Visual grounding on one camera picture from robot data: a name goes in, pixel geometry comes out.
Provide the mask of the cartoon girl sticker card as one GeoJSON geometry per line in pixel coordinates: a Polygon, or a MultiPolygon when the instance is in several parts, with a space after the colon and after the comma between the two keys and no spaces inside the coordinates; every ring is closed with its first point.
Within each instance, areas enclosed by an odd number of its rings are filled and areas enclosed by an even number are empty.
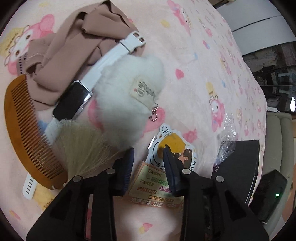
{"type": "Polygon", "coordinates": [[[163,150],[166,145],[170,147],[173,156],[181,160],[185,168],[194,170],[198,160],[196,148],[183,138],[180,131],[171,129],[166,123],[160,126],[158,134],[149,144],[145,162],[164,171],[163,150]]]}

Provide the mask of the orange printed flyer card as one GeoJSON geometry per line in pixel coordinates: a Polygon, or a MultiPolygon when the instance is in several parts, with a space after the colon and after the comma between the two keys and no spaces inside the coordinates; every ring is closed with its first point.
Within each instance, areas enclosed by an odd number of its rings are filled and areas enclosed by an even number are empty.
{"type": "Polygon", "coordinates": [[[178,209],[183,204],[183,197],[172,196],[165,172],[146,162],[138,166],[123,199],[157,208],[178,209]]]}

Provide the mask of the black cardboard storage box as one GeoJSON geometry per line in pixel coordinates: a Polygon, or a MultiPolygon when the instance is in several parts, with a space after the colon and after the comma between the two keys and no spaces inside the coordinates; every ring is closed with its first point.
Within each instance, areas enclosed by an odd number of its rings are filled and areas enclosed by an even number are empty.
{"type": "Polygon", "coordinates": [[[257,180],[259,140],[235,141],[231,144],[233,152],[213,168],[212,177],[223,177],[231,192],[248,204],[257,180]]]}

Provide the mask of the white fluffy plush pouch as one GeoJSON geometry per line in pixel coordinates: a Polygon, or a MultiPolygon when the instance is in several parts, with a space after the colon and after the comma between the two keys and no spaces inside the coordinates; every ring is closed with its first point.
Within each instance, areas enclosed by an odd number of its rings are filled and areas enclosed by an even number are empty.
{"type": "Polygon", "coordinates": [[[123,151],[143,136],[165,83],[164,65],[153,55],[126,55],[104,68],[94,88],[95,115],[109,144],[123,151]]]}

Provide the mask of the brown wooden comb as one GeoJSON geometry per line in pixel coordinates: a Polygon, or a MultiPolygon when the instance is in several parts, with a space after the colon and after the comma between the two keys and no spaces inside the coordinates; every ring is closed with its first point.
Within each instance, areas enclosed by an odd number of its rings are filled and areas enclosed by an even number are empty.
{"type": "Polygon", "coordinates": [[[24,168],[44,187],[61,189],[68,180],[67,171],[41,132],[25,75],[8,85],[4,116],[11,144],[24,168]]]}

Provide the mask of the clear bubble wrap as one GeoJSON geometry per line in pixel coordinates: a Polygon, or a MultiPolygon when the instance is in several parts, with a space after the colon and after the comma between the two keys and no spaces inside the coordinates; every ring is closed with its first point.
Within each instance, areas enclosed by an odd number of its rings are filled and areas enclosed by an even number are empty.
{"type": "Polygon", "coordinates": [[[217,136],[219,141],[219,150],[215,165],[222,164],[235,150],[237,131],[232,113],[227,113],[224,121],[224,128],[217,136]]]}

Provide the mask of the pink cartoon print blanket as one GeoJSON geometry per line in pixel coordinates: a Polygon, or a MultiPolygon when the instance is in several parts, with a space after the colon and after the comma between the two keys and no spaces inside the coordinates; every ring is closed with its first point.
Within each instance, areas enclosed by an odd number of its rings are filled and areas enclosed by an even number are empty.
{"type": "MultiPolygon", "coordinates": [[[[74,11],[102,1],[27,1],[11,18],[1,34],[1,209],[14,230],[25,239],[28,231],[53,200],[54,191],[38,186],[34,198],[22,194],[27,171],[18,160],[6,131],[4,94],[16,78],[10,66],[19,52],[16,42],[25,40],[26,30],[35,30],[43,20],[57,32],[74,11]]],[[[232,114],[238,140],[259,140],[259,184],[266,134],[266,100],[247,64],[243,61],[226,20],[208,1],[112,1],[145,38],[144,54],[158,56],[165,66],[166,86],[157,103],[156,123],[135,145],[134,170],[147,156],[152,138],[162,123],[179,130],[185,140],[201,153],[197,172],[210,175],[215,162],[217,136],[214,132],[210,97],[217,96],[218,107],[232,114]]],[[[181,208],[152,207],[131,203],[139,199],[116,197],[118,240],[179,240],[181,208]]]]}

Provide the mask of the grey padded headboard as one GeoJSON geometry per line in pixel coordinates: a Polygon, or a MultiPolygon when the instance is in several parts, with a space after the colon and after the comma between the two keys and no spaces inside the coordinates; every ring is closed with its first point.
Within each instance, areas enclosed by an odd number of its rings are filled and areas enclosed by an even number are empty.
{"type": "Polygon", "coordinates": [[[277,224],[283,221],[282,213],[288,201],[293,179],[294,141],[292,116],[288,113],[268,112],[266,116],[265,150],[262,175],[277,170],[287,180],[287,186],[278,206],[264,225],[269,236],[272,236],[277,224]]]}

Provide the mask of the white wardrobe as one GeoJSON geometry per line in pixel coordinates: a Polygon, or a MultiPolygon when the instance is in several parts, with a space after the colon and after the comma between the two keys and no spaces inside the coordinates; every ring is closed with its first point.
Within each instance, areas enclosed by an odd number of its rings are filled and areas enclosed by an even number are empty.
{"type": "Polygon", "coordinates": [[[270,1],[233,1],[217,11],[227,21],[242,55],[295,41],[292,29],[270,1]]]}

